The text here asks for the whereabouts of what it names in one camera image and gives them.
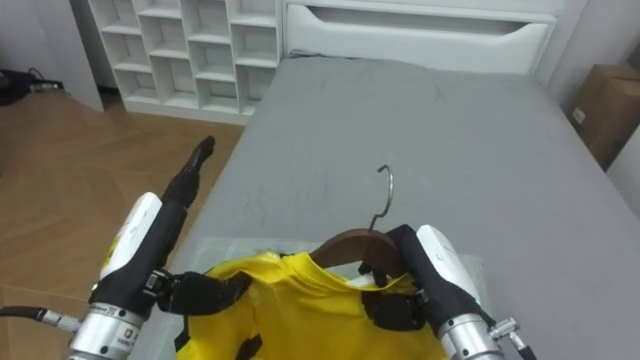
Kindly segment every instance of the wooden hanger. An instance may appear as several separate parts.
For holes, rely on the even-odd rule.
[[[393,200],[393,173],[387,165],[379,168],[378,172],[384,169],[389,172],[389,194],[384,211],[373,216],[369,229],[347,230],[327,240],[313,251],[311,259],[318,266],[328,268],[362,261],[374,271],[390,277],[399,277],[406,273],[402,256],[393,240],[373,229],[376,220],[387,215]]]

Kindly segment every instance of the white bookshelf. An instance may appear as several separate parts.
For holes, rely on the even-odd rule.
[[[280,61],[276,1],[89,0],[127,110],[235,123]]]

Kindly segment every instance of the yellow shirt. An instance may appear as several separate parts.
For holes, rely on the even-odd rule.
[[[308,253],[281,257],[263,253],[216,266],[207,275],[253,278],[231,307],[214,315],[189,316],[189,341],[178,360],[236,359],[243,342],[259,335],[254,359],[446,359],[426,325],[418,331],[377,327],[362,305],[363,291],[411,293],[411,279],[384,288],[354,287],[318,267]]]

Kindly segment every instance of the cardboard box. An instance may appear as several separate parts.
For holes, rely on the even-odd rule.
[[[596,65],[582,85],[571,118],[605,171],[640,124],[640,74],[629,65]]]

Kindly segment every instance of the wooden floor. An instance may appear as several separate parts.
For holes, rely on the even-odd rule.
[[[213,135],[215,152],[203,167],[188,228],[243,130],[129,114],[114,98],[105,100],[105,113],[61,94],[0,107],[0,306],[82,315],[137,197],[161,193],[193,147]],[[58,360],[67,340],[43,325],[0,319],[1,360]]]

